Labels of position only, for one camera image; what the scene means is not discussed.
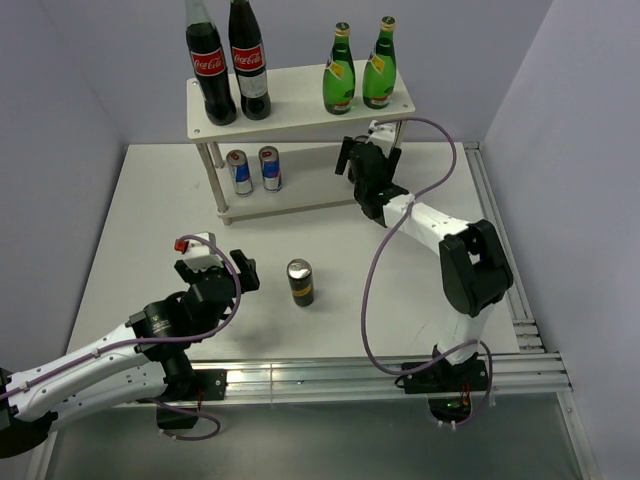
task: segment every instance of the robotic arm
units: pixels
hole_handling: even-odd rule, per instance
[[[494,226],[487,220],[470,223],[428,205],[414,203],[406,189],[392,182],[401,150],[395,148],[395,126],[372,123],[366,139],[345,137],[335,173],[348,167],[354,197],[363,213],[383,227],[399,226],[440,258],[442,287],[451,309],[439,322],[440,335],[433,357],[470,340],[479,340],[494,305],[513,284],[513,274]],[[484,390],[487,375],[477,359],[477,344],[461,348],[434,367],[403,378],[406,393]],[[419,364],[404,364],[403,370]],[[454,418],[437,407],[439,419]]]
[[[215,245],[213,234],[198,237]],[[111,333],[51,363],[14,374],[0,369],[0,458],[26,452],[49,432],[121,403],[195,396],[198,380],[185,350],[216,329],[239,298],[231,273],[210,247],[178,241],[176,250],[183,258],[174,268],[189,285],[186,292],[150,303]],[[230,255],[240,271],[241,293],[257,290],[255,260],[241,250]],[[175,422],[160,412],[161,428]],[[193,427],[197,418],[191,418],[175,428]]]

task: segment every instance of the energy drink can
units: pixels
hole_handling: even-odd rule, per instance
[[[306,307],[313,303],[313,272],[306,260],[296,258],[287,265],[291,295],[296,305]]]
[[[229,175],[235,192],[241,197],[251,195],[253,182],[249,172],[247,154],[242,150],[231,150],[227,153],[227,164],[229,165]]]
[[[277,192],[282,188],[280,174],[280,155],[276,147],[262,147],[258,152],[262,170],[262,183],[268,192]]]

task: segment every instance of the wall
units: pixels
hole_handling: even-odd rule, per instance
[[[3,5],[0,45],[0,366],[15,371],[65,351],[122,145],[35,0]]]
[[[545,342],[605,478],[625,480],[640,470],[638,19],[637,0],[555,0],[485,149]]]
[[[186,142],[185,81],[193,71],[183,1],[41,2],[129,143]],[[228,1],[206,3],[226,46]],[[324,63],[340,20],[351,23],[354,57],[366,58],[380,18],[395,15],[399,68],[418,112],[462,140],[484,138],[550,3],[252,1],[270,68]],[[304,138],[342,134],[325,130]],[[440,139],[425,129],[415,136]]]

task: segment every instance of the perrier bottle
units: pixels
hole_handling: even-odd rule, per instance
[[[349,24],[336,24],[336,37],[324,69],[322,99],[327,112],[334,115],[347,113],[356,90],[356,75],[349,48]]]
[[[396,84],[396,54],[393,48],[395,28],[395,18],[382,17],[380,35],[369,55],[362,82],[362,97],[369,108],[386,107]]]

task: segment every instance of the red label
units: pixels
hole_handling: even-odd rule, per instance
[[[233,66],[240,72],[253,72],[264,67],[264,51],[262,42],[253,48],[231,47]]]
[[[191,52],[191,61],[193,62],[193,69],[203,77],[212,77],[225,70],[222,47],[212,53]]]

